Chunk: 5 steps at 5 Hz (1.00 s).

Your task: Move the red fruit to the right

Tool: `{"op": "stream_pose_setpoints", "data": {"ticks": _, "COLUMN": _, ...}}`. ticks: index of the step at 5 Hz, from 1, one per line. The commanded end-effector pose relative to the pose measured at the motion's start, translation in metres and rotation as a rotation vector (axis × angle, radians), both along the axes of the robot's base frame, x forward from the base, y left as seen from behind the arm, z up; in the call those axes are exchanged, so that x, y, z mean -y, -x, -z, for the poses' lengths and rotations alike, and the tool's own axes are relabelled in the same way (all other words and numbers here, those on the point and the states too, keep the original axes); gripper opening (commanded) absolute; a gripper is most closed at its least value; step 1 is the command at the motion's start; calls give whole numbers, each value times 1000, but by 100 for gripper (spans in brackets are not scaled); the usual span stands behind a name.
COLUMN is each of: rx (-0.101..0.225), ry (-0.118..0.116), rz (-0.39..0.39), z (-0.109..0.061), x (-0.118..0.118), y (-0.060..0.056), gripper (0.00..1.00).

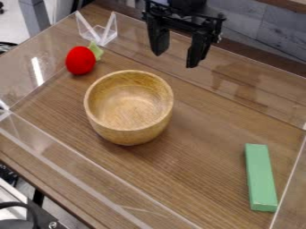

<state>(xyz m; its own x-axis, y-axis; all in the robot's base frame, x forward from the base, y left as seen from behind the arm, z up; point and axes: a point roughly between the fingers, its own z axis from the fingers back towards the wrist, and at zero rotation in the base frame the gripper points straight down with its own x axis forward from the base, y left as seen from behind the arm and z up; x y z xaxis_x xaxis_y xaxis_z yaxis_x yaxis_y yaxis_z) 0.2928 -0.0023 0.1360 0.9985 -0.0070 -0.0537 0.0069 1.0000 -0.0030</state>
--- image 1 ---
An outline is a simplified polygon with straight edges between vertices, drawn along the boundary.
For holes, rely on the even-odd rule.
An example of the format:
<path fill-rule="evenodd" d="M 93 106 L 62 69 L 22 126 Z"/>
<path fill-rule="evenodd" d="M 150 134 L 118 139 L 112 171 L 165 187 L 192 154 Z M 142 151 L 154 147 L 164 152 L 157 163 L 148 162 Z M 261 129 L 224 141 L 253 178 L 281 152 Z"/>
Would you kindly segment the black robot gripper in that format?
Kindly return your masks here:
<path fill-rule="evenodd" d="M 170 29 L 192 31 L 192 46 L 188 49 L 188 68 L 196 68 L 206 58 L 213 42 L 221 41 L 222 24 L 226 16 L 208 6 L 208 0 L 145 0 L 144 18 L 148 20 L 148 30 L 153 53 L 160 56 L 170 47 Z"/>

